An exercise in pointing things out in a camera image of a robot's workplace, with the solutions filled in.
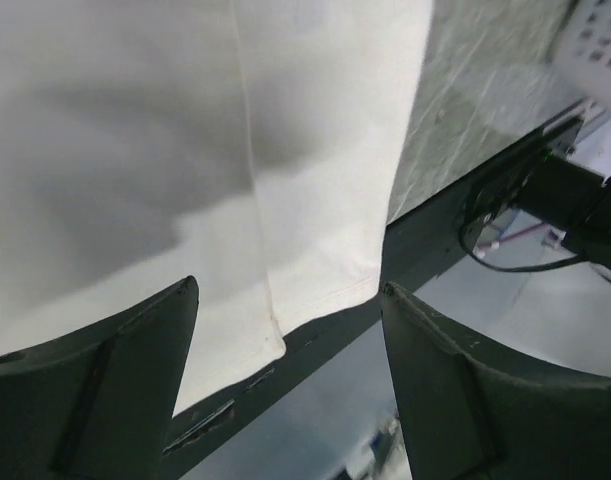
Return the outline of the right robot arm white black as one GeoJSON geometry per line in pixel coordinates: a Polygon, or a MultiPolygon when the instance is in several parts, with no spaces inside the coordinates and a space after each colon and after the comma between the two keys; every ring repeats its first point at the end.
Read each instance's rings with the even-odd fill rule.
{"type": "Polygon", "coordinates": [[[611,270],[611,177],[566,160],[545,161],[512,204],[565,233],[563,247],[611,270]]]}

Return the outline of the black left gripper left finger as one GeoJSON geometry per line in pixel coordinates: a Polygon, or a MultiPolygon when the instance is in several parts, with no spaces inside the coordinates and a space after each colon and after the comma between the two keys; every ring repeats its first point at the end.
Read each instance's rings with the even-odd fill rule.
{"type": "Polygon", "coordinates": [[[0,356],[0,479],[154,479],[199,306],[189,276],[0,356]]]}

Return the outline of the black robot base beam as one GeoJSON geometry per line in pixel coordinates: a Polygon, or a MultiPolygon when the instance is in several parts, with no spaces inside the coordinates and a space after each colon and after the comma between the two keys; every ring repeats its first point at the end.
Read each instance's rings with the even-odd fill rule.
{"type": "MultiPolygon", "coordinates": [[[[484,193],[486,211],[495,212],[494,202],[506,196],[522,170],[551,150],[565,150],[580,128],[577,116],[546,123],[391,223],[382,279],[419,288],[457,263],[464,256],[457,236],[469,197],[484,193]]],[[[160,478],[188,473],[375,325],[379,313],[372,299],[307,323],[287,336],[281,359],[175,416],[160,478]]]]}

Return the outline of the cream white t shirt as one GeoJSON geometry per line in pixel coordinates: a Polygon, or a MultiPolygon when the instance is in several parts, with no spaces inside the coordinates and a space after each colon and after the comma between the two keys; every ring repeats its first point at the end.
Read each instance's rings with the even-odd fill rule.
{"type": "Polygon", "coordinates": [[[200,288],[183,411],[376,294],[429,1],[0,1],[0,357],[200,288]]]}

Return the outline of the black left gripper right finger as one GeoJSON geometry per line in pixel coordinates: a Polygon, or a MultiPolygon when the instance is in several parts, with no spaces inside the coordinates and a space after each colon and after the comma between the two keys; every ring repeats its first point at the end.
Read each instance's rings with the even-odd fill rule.
{"type": "Polygon", "coordinates": [[[398,284],[386,351],[416,479],[611,479],[611,378],[507,347],[398,284]]]}

